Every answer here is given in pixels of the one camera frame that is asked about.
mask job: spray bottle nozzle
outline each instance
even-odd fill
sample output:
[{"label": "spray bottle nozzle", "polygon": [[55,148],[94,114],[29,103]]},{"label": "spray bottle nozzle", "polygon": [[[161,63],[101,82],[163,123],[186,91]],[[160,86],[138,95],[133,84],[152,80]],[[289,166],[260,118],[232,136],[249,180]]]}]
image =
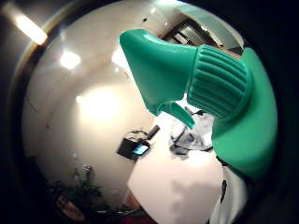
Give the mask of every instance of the spray bottle nozzle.
[{"label": "spray bottle nozzle", "polygon": [[167,43],[145,30],[121,34],[120,43],[147,109],[164,111],[189,128],[192,117],[174,103],[187,102],[218,119],[233,118],[249,98],[251,79],[240,61],[209,46]]}]

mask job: ceiling light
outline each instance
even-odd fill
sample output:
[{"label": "ceiling light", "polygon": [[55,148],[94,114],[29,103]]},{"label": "ceiling light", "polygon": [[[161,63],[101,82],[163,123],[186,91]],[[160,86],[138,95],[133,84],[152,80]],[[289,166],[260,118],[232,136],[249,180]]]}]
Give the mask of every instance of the ceiling light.
[{"label": "ceiling light", "polygon": [[33,21],[25,16],[13,3],[7,3],[3,7],[4,14],[38,45],[42,45],[48,38],[47,34],[39,28]]},{"label": "ceiling light", "polygon": [[83,96],[77,96],[77,97],[76,97],[76,102],[77,102],[79,105],[83,104],[83,101],[84,101]]},{"label": "ceiling light", "polygon": [[121,48],[117,48],[112,53],[111,61],[114,64],[116,64],[118,67],[122,68],[127,73],[131,73],[129,64],[128,64],[127,59],[125,58],[124,53]]},{"label": "ceiling light", "polygon": [[80,57],[71,51],[65,51],[60,59],[60,64],[71,70],[81,63]]}]

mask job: ribbed bottle cap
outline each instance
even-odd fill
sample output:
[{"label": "ribbed bottle cap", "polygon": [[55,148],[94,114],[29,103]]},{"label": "ribbed bottle cap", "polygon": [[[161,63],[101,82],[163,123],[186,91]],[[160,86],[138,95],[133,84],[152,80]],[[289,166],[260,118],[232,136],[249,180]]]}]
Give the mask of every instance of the ribbed bottle cap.
[{"label": "ribbed bottle cap", "polygon": [[218,119],[234,118],[249,99],[249,69],[239,60],[207,45],[199,47],[187,102]]}]

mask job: white ceiling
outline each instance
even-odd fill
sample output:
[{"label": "white ceiling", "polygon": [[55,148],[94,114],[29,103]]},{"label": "white ceiling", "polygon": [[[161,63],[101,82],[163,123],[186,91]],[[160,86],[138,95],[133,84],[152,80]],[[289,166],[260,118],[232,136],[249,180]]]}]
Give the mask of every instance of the white ceiling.
[{"label": "white ceiling", "polygon": [[[64,28],[40,59],[27,89],[22,128],[24,133],[36,133],[31,134],[28,141],[34,142],[34,138],[38,138],[51,113],[68,92],[82,89],[82,80],[96,76],[101,82],[105,76],[115,73],[115,69],[101,71],[107,63],[117,67],[111,62],[111,56],[119,47],[118,36],[123,31],[142,28],[153,35],[164,36],[186,19],[176,9],[181,5],[181,2],[162,0],[120,1],[100,7]],[[60,64],[66,50],[81,59],[72,70]],[[118,76],[125,74],[120,70]],[[33,144],[26,146],[28,141],[24,139],[27,150],[34,147]]]}]

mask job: green spray bottle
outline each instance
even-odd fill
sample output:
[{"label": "green spray bottle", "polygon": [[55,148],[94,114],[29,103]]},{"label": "green spray bottle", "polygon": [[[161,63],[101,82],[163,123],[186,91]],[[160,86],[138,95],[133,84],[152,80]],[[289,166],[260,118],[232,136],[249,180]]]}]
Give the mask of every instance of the green spray bottle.
[{"label": "green spray bottle", "polygon": [[121,48],[147,109],[162,111],[192,128],[192,117],[176,101],[215,117],[213,147],[220,159],[253,179],[271,161],[277,133],[273,91],[252,49],[240,60],[207,45],[167,43],[145,30],[120,36]]}]

